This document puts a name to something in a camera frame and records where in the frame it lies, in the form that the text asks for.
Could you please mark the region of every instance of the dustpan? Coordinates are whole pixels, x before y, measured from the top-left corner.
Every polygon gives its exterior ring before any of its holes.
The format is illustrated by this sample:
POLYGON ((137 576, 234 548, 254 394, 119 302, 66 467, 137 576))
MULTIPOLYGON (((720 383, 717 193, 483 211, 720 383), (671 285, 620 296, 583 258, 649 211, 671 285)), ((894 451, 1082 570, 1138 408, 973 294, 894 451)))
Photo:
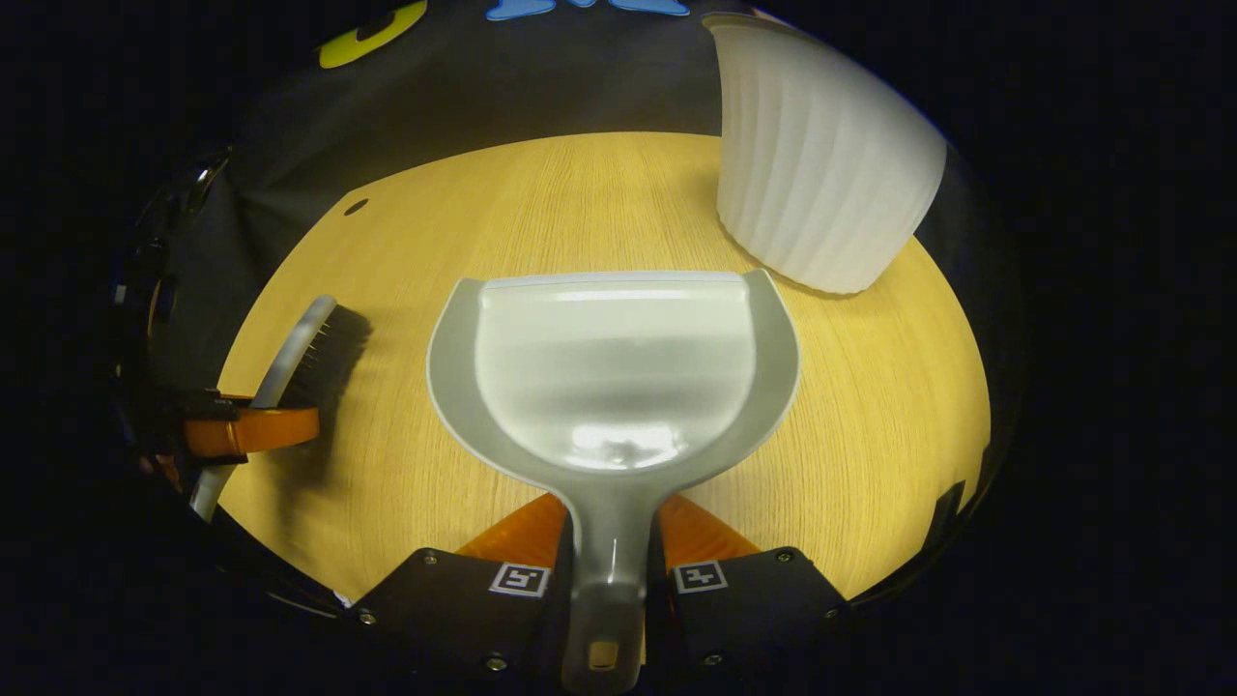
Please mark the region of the dustpan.
POLYGON ((763 269, 465 278, 427 380, 464 448, 569 511, 563 684, 618 694, 640 673, 654 513, 772 435, 799 350, 763 269))

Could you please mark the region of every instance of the white bowl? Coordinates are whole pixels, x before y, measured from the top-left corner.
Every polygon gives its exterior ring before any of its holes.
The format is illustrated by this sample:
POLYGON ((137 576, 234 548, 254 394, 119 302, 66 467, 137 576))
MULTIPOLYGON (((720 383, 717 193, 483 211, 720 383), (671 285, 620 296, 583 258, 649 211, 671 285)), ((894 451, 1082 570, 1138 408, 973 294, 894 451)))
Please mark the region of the white bowl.
POLYGON ((945 138, 905 99, 793 27, 710 15, 721 69, 717 214, 763 263, 826 292, 867 288, 914 234, 945 138))

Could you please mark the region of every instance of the wooden table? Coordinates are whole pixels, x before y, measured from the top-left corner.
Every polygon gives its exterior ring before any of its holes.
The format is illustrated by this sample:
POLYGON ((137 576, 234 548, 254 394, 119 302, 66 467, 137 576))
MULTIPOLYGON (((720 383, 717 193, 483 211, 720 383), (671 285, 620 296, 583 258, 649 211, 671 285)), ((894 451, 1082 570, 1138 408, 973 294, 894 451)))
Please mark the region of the wooden table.
MULTIPOLYGON (((454 550, 542 492, 473 459, 426 391, 426 346, 455 281, 615 269, 747 271, 715 211, 721 141, 666 132, 479 150, 345 195, 254 304, 219 381, 251 394, 313 297, 374 333, 329 452, 259 454, 221 504, 319 582, 359 598, 412 551, 454 550), (354 205, 367 203, 345 214, 354 205)), ((912 240, 855 295, 776 276, 803 377, 781 429, 687 497, 768 549, 795 545, 846 597, 924 543, 938 497, 975 493, 988 396, 970 325, 912 240)))

